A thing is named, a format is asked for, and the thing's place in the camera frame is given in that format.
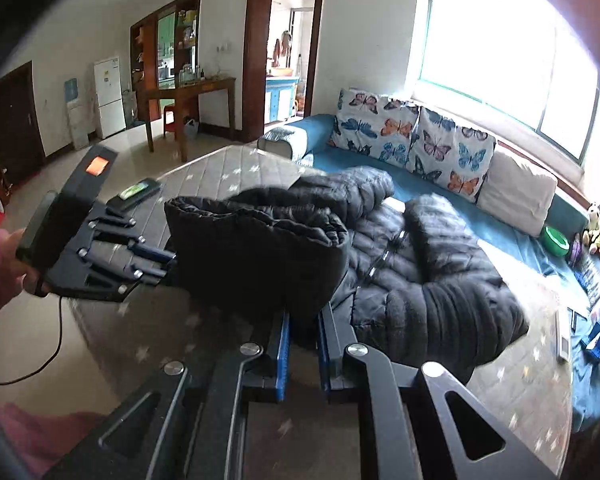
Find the black puffer jacket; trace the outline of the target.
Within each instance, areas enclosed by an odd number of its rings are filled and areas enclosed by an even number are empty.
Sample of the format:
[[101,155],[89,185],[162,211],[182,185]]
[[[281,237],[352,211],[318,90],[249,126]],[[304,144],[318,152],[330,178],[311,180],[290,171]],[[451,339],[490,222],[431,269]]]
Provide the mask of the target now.
[[287,313],[304,346],[332,307],[391,361],[467,380],[528,333],[527,315],[446,198],[395,210],[393,192],[388,172],[354,167],[225,200],[171,198],[175,281],[249,322]]

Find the grey star quilted mattress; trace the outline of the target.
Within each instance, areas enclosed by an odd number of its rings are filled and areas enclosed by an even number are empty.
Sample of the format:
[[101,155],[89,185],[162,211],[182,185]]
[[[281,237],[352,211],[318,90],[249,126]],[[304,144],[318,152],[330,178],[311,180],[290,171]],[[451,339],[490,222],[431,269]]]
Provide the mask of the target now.
[[166,174],[135,211],[140,232],[184,260],[164,286],[122,304],[81,300],[76,322],[114,393],[170,358],[196,356],[221,313],[280,310],[296,344],[317,341],[330,307],[398,364],[444,365],[550,470],[565,463],[571,372],[555,358],[557,278],[484,244],[462,205],[396,201],[388,172],[331,174],[231,146]]

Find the dark wooden door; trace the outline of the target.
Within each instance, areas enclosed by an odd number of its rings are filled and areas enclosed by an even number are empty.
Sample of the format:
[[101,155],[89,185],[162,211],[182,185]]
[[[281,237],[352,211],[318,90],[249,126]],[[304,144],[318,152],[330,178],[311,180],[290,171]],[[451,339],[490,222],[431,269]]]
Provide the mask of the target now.
[[45,164],[33,95],[32,63],[0,78],[0,170],[9,185],[27,181]]

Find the water dispenser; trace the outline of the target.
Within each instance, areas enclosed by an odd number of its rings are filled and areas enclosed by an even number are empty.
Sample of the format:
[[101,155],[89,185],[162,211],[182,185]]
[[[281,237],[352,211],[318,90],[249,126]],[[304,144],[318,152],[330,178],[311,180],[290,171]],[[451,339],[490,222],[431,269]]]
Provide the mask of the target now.
[[64,83],[66,112],[73,147],[82,150],[88,144],[92,132],[90,111],[84,99],[79,96],[78,81],[71,78]]

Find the red plastic stool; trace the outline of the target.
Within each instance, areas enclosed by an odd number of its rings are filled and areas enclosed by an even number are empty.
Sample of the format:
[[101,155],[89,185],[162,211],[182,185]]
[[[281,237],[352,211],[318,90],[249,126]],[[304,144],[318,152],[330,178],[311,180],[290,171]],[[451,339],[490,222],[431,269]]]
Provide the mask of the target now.
[[162,110],[163,136],[172,133],[176,136],[175,105],[168,104]]

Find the wooden table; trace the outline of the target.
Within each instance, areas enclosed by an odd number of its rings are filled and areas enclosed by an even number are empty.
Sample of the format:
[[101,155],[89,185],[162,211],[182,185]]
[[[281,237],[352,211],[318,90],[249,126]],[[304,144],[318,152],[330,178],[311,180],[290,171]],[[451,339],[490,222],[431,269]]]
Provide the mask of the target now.
[[227,139],[234,141],[236,133],[236,117],[235,117],[235,77],[223,77],[195,82],[187,86],[174,89],[140,89],[137,91],[137,107],[145,115],[145,132],[148,150],[153,153],[155,151],[154,134],[152,133],[150,118],[150,106],[152,101],[159,102],[162,99],[174,99],[174,119],[175,119],[175,136],[178,142],[178,154],[181,162],[188,162],[188,147],[184,133],[184,113],[186,105],[198,96],[206,93],[217,91],[225,91],[227,97],[227,118],[228,118],[228,133]]

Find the white refrigerator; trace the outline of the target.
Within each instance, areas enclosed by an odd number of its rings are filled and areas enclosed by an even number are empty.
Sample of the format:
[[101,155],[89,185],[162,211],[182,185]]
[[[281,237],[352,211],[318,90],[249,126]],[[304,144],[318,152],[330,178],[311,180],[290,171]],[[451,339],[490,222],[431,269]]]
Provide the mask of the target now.
[[122,102],[120,58],[106,58],[94,63],[98,133],[109,138],[126,127]]

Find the wooden display cabinet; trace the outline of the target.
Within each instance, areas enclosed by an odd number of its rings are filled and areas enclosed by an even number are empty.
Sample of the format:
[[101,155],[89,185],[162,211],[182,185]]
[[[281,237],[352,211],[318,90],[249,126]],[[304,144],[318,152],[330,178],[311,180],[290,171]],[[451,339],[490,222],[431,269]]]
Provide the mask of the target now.
[[131,88],[175,89],[181,70],[198,62],[198,16],[201,0],[174,0],[130,28]]

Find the blue sofa bed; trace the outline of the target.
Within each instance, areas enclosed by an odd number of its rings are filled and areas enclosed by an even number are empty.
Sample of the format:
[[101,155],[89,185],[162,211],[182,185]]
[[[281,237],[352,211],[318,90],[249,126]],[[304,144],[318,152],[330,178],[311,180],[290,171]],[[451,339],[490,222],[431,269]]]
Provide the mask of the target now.
[[355,129],[357,122],[342,122],[332,115],[317,115],[291,124],[277,125],[257,140],[257,148],[298,165],[335,172],[354,166],[373,166],[393,178],[402,202],[429,193],[447,198],[474,233],[485,242],[524,263],[562,288],[574,311],[572,322],[572,409],[573,430],[581,432],[600,422],[600,364],[580,346],[580,339],[592,323],[588,310],[600,299],[600,266],[583,257],[570,268],[562,257],[553,256],[537,237],[521,231],[509,221],[501,221],[477,204],[442,190],[430,172],[420,174],[406,169],[415,159],[412,144],[416,133],[407,138],[376,136],[370,138]]

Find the right butterfly pillow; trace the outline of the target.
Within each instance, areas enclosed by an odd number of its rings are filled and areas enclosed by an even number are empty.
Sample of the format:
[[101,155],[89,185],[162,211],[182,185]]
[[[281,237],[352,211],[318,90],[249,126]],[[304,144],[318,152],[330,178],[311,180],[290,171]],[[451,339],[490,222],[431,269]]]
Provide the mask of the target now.
[[477,201],[496,148],[490,132],[459,125],[422,106],[406,169],[422,180]]

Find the butterfly pillow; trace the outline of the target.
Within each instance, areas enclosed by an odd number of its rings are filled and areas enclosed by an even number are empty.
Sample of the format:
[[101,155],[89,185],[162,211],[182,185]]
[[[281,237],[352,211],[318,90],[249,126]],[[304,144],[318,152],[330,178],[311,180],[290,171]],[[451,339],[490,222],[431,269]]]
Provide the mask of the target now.
[[422,106],[406,169],[422,180],[477,201],[496,148],[490,132],[459,125]]
[[358,89],[341,89],[328,144],[405,168],[420,107]]

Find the green bowl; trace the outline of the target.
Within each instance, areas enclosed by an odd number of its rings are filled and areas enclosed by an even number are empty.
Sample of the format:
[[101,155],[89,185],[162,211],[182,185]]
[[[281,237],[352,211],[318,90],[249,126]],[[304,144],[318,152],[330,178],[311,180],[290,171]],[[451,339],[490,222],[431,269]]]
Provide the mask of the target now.
[[540,233],[543,247],[553,256],[558,258],[568,255],[570,243],[562,232],[552,226],[543,226]]

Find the left butterfly pillow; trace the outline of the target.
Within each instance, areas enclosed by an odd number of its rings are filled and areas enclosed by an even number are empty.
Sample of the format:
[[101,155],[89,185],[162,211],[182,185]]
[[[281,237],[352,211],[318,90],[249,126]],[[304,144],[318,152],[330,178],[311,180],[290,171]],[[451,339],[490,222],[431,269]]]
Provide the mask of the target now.
[[341,89],[328,144],[405,168],[420,107],[358,89]]

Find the stuffed toy animals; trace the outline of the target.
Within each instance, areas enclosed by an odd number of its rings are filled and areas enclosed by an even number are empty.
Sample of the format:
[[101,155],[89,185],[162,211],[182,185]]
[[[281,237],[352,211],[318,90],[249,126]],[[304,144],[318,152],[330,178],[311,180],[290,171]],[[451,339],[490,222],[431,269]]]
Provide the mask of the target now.
[[581,234],[583,247],[590,255],[600,257],[600,204],[588,207],[588,224]]

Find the window frame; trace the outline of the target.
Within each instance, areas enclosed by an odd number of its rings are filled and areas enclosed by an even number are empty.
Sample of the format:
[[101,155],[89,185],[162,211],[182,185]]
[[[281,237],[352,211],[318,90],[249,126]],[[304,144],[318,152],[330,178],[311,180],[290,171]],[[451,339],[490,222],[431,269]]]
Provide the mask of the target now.
[[513,119],[583,162],[600,71],[547,0],[428,0],[419,78]]

